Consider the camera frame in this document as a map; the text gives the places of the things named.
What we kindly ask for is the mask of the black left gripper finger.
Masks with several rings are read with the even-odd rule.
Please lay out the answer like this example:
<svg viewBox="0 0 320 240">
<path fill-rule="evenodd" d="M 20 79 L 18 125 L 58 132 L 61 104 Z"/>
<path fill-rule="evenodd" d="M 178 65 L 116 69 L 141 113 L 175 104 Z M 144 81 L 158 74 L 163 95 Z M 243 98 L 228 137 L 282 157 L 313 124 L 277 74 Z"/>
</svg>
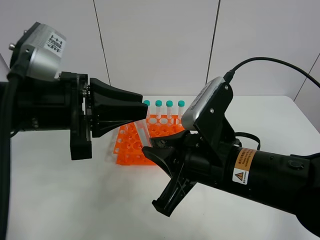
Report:
<svg viewBox="0 0 320 240">
<path fill-rule="evenodd" d="M 148 106 L 141 94 L 112 87 L 97 78 L 91 78 L 89 86 L 93 138 L 146 118 Z"/>
</svg>

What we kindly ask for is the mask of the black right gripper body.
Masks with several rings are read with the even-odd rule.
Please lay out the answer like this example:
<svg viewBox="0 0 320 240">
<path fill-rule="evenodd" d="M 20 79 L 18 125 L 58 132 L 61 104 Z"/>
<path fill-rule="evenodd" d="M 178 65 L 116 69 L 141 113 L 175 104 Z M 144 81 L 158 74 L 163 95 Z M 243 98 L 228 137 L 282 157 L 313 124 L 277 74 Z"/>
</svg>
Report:
<svg viewBox="0 0 320 240">
<path fill-rule="evenodd" d="M 227 171 L 229 154 L 240 146 L 240 140 L 233 137 L 222 140 L 214 151 L 198 133 L 191 133 L 191 141 L 191 147 L 175 147 L 183 163 L 182 171 L 169 177 L 160 197 L 152 201 L 155 209 L 167 217 L 197 183 L 219 188 Z"/>
</svg>

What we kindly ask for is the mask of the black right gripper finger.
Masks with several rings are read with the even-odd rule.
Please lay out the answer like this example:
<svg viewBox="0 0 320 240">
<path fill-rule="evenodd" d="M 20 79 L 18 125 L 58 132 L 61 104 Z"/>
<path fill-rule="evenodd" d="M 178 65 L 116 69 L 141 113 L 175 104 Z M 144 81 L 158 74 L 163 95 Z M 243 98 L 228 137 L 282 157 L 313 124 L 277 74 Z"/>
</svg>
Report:
<svg viewBox="0 0 320 240">
<path fill-rule="evenodd" d="M 182 148 L 193 146 L 189 130 L 183 130 L 173 135 L 152 137 L 150 141 L 153 148 Z"/>
<path fill-rule="evenodd" d="M 174 147 L 156 148 L 144 146 L 144 156 L 160 167 L 170 178 L 180 174 L 183 168 L 179 151 Z"/>
</svg>

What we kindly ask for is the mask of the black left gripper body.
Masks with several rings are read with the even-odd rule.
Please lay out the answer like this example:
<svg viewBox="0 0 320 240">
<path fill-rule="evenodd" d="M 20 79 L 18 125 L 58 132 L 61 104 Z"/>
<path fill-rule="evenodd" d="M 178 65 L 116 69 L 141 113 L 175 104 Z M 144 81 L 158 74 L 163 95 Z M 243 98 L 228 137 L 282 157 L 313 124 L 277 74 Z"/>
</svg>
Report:
<svg viewBox="0 0 320 240">
<path fill-rule="evenodd" d="M 27 78 L 16 92 L 15 132 L 68 130 L 71 159 L 92 158 L 90 120 L 82 109 L 87 88 L 87 74 L 62 72 L 53 81 Z"/>
</svg>

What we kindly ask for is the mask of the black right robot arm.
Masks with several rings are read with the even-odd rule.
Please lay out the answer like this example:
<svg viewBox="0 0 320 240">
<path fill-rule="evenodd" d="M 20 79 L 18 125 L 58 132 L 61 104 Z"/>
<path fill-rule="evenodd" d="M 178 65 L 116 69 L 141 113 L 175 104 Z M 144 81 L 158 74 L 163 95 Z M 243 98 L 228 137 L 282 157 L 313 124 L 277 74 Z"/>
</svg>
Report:
<svg viewBox="0 0 320 240">
<path fill-rule="evenodd" d="M 320 233 L 320 156 L 281 155 L 244 149 L 234 135 L 207 137 L 185 130 L 155 137 L 146 158 L 170 181 L 155 209 L 170 216 L 200 183 L 293 214 L 311 233 Z"/>
</svg>

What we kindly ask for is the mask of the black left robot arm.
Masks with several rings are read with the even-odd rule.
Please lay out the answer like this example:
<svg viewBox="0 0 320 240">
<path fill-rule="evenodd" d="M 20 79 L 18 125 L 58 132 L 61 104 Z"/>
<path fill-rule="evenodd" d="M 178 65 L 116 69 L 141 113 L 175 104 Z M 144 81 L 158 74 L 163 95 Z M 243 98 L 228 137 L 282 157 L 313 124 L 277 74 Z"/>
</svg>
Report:
<svg viewBox="0 0 320 240">
<path fill-rule="evenodd" d="M 92 157 L 92 138 L 143 120 L 141 94 L 86 74 L 62 72 L 53 81 L 30 77 L 0 84 L 0 237 L 7 236 L 11 190 L 11 138 L 22 131 L 70 131 L 72 160 Z"/>
</svg>

